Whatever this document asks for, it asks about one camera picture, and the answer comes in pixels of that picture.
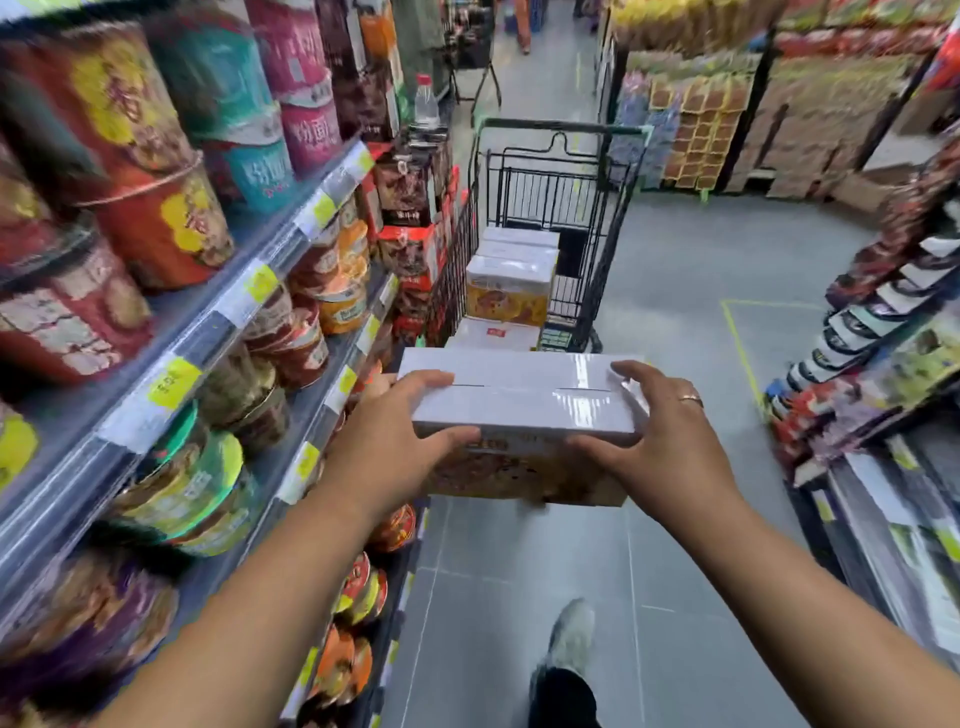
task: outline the white box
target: white box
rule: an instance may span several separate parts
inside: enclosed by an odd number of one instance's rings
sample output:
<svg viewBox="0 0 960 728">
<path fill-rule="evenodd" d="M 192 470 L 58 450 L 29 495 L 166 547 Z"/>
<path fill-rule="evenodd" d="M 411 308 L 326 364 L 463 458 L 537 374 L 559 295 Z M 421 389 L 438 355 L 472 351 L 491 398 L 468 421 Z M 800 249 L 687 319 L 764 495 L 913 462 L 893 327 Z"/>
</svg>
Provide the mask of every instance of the white box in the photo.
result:
<svg viewBox="0 0 960 728">
<path fill-rule="evenodd" d="M 622 356 L 481 349 L 407 349 L 398 372 L 452 372 L 423 397 L 414 429 L 426 436 L 479 425 L 482 440 L 455 452 L 427 480 L 433 493 L 620 505 L 623 489 L 566 444 L 586 433 L 620 446 L 637 441 L 648 407 L 636 382 L 610 365 Z"/>
<path fill-rule="evenodd" d="M 458 349 L 498 349 L 510 352 L 535 352 L 540 329 L 523 324 L 505 324 L 465 316 L 446 347 Z"/>
<path fill-rule="evenodd" d="M 499 228 L 487 225 L 483 231 L 484 240 L 499 240 L 519 245 L 538 245 L 542 248 L 560 248 L 560 234 L 551 231 L 528 231 L 520 228 Z"/>
<path fill-rule="evenodd" d="M 476 255 L 483 257 L 499 257 L 505 260 L 523 260 L 527 263 L 543 263 L 551 270 L 557 268 L 559 251 L 553 248 L 542 248 L 536 245 L 520 245 L 518 243 L 504 243 L 499 240 L 484 240 L 477 248 Z"/>
<path fill-rule="evenodd" d="M 467 314 L 477 319 L 542 327 L 546 322 L 553 266 L 475 255 L 467 264 Z"/>
</svg>

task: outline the black pants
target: black pants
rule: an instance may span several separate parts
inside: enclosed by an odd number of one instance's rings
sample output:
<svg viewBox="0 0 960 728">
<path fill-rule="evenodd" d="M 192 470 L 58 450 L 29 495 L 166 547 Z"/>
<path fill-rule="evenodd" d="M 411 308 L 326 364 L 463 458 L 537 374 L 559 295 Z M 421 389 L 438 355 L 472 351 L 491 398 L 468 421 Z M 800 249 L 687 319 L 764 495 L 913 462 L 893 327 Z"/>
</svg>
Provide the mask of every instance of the black pants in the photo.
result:
<svg viewBox="0 0 960 728">
<path fill-rule="evenodd" d="M 590 686 L 576 672 L 550 668 L 534 689 L 527 728 L 600 728 Z"/>
</svg>

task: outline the shopping cart handle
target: shopping cart handle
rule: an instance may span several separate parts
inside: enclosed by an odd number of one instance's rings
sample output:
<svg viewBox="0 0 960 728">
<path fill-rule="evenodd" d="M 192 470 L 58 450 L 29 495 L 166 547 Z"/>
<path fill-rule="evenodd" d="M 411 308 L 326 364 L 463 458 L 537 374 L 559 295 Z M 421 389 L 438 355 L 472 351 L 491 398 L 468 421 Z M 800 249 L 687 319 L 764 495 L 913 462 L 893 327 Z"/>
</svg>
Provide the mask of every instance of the shopping cart handle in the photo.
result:
<svg viewBox="0 0 960 728">
<path fill-rule="evenodd" d="M 544 132 L 645 135 L 650 139 L 654 128 L 645 124 L 639 127 L 624 127 L 618 124 L 594 124 L 588 121 L 560 121 L 559 119 L 507 119 L 502 116 L 486 116 L 480 120 L 477 135 L 484 129 L 534 129 Z"/>
</svg>

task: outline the shoe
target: shoe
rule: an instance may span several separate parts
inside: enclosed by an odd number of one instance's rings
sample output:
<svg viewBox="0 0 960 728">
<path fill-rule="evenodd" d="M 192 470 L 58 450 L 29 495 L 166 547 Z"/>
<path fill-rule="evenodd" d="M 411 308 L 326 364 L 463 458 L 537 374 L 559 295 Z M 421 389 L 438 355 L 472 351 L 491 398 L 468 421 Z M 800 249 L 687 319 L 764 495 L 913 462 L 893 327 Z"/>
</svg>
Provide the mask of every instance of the shoe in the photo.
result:
<svg viewBox="0 0 960 728">
<path fill-rule="evenodd" d="M 542 666 L 568 669 L 586 680 L 595 621 L 593 608 L 585 599 L 574 599 L 567 604 L 554 622 Z"/>
</svg>

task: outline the yellow floor marking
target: yellow floor marking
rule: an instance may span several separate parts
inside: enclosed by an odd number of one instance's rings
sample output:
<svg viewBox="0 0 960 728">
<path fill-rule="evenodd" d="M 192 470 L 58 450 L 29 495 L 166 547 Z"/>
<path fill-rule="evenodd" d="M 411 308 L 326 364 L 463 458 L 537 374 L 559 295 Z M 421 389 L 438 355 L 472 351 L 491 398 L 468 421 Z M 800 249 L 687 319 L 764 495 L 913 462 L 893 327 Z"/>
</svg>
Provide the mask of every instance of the yellow floor marking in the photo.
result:
<svg viewBox="0 0 960 728">
<path fill-rule="evenodd" d="M 743 299 L 722 299 L 720 303 L 736 303 L 737 305 L 765 305 L 770 308 L 814 308 L 824 311 L 826 306 L 816 303 L 802 303 L 799 301 L 744 301 Z"/>
<path fill-rule="evenodd" d="M 747 350 L 743 348 L 743 340 L 740 339 L 740 332 L 736 330 L 736 322 L 733 320 L 733 314 L 730 311 L 730 303 L 742 302 L 732 302 L 725 299 L 720 302 L 720 307 L 723 308 L 724 318 L 727 319 L 727 327 L 730 329 L 730 334 L 733 337 L 733 345 L 736 346 L 736 353 L 740 357 L 740 366 L 743 367 L 743 371 L 747 375 L 747 383 L 750 384 L 750 391 L 754 393 L 754 402 L 756 403 L 756 409 L 759 410 L 760 419 L 765 419 L 763 394 L 760 391 L 759 385 L 756 383 L 756 376 L 750 366 L 750 358 L 747 356 Z"/>
</svg>

